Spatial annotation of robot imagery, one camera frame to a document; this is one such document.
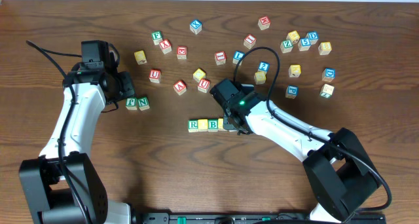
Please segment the green B block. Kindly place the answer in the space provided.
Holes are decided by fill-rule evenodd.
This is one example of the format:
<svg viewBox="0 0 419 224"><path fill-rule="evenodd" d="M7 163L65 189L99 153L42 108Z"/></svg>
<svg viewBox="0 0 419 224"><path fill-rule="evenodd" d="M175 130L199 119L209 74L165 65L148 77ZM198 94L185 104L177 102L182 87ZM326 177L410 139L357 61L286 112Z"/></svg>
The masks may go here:
<svg viewBox="0 0 419 224"><path fill-rule="evenodd" d="M208 132L217 132L219 130L218 120L209 119L208 120Z"/></svg>

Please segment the green R block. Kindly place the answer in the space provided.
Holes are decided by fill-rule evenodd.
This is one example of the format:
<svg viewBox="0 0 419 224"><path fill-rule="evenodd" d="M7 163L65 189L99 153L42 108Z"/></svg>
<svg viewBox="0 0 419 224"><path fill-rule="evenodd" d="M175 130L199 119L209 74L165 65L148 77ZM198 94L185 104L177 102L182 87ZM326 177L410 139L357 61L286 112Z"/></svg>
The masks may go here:
<svg viewBox="0 0 419 224"><path fill-rule="evenodd" d="M188 131L189 133L198 132L198 121L197 120L189 120L188 121Z"/></svg>

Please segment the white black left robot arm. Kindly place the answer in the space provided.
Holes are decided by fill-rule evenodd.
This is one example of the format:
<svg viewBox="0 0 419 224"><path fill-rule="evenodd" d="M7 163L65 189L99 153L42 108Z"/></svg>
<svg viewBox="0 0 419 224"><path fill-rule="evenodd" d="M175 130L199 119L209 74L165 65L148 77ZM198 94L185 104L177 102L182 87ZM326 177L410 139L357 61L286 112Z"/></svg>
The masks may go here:
<svg viewBox="0 0 419 224"><path fill-rule="evenodd" d="M141 223L127 203L108 198L91 160L96 124L108 105L137 108L130 74L118 71L118 50L83 41L81 61L63 72L64 102L55 129L36 159L23 160L19 178L34 223Z"/></svg>

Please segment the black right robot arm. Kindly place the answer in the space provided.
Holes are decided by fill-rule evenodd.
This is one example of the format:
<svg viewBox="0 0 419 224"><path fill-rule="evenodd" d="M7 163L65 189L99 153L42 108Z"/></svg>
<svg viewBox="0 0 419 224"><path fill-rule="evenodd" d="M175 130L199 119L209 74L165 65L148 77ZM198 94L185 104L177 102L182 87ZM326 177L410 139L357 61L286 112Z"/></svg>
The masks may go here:
<svg viewBox="0 0 419 224"><path fill-rule="evenodd" d="M332 133L302 122L251 84L224 79L210 94L240 133L268 138L302 162L318 202L311 220L346 221L380 187L378 171L352 131Z"/></svg>

